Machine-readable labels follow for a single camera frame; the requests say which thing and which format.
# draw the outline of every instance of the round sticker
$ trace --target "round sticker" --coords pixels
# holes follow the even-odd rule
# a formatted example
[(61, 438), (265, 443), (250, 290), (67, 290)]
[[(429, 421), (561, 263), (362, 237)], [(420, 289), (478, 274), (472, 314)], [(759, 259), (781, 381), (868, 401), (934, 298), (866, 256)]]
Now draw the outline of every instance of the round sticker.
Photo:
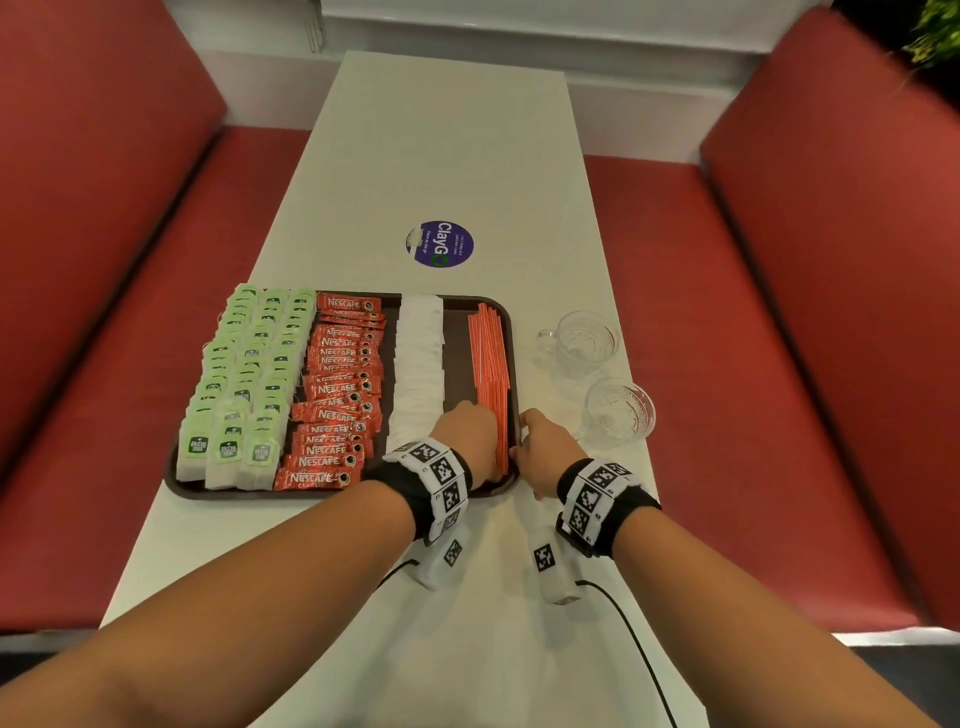
[(473, 236), (445, 220), (433, 220), (407, 235), (407, 253), (430, 268), (452, 268), (473, 255)]

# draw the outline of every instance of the seat back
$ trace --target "seat back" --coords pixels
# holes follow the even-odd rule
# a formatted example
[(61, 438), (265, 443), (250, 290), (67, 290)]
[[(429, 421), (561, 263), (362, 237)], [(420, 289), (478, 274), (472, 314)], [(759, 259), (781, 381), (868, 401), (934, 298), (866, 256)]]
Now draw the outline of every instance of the seat back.
[(932, 616), (960, 628), (960, 117), (817, 8), (702, 153)]
[(0, 99), (2, 466), (226, 108), (162, 0), (6, 0)]

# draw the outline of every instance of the glass mug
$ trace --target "glass mug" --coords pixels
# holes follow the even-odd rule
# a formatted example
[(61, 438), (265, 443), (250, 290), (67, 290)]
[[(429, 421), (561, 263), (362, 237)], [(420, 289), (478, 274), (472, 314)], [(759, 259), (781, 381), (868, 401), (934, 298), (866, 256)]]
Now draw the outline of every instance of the glass mug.
[(556, 328), (545, 328), (537, 334), (537, 342), (554, 356), (561, 374), (578, 378), (613, 359), (620, 334), (599, 314), (573, 311)]
[(600, 448), (616, 448), (644, 439), (656, 423), (650, 396), (631, 381), (610, 377), (589, 388), (584, 419), (574, 437)]

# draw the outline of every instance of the forearm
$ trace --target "forearm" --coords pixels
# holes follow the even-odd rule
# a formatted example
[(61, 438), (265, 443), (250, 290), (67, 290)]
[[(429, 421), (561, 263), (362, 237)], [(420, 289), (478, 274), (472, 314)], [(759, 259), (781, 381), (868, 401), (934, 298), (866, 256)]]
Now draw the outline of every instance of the forearm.
[(613, 557), (684, 679), (732, 725), (935, 728), (844, 645), (660, 511), (635, 511)]
[(403, 498), (362, 483), (10, 684), (0, 723), (245, 726), (324, 654), (413, 536)]

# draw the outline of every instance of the red cushion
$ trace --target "red cushion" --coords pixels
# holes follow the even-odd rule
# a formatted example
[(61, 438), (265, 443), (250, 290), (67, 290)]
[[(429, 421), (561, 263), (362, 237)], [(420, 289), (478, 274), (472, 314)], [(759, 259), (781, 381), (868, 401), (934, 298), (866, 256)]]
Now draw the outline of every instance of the red cushion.
[(308, 133), (228, 128), (0, 492), (0, 632), (94, 627)]
[(664, 511), (825, 629), (917, 624), (697, 169), (587, 173)]
[(226, 108), (161, 0), (0, 7), (0, 466)]
[(933, 617), (960, 628), (960, 117), (817, 9), (704, 155)]

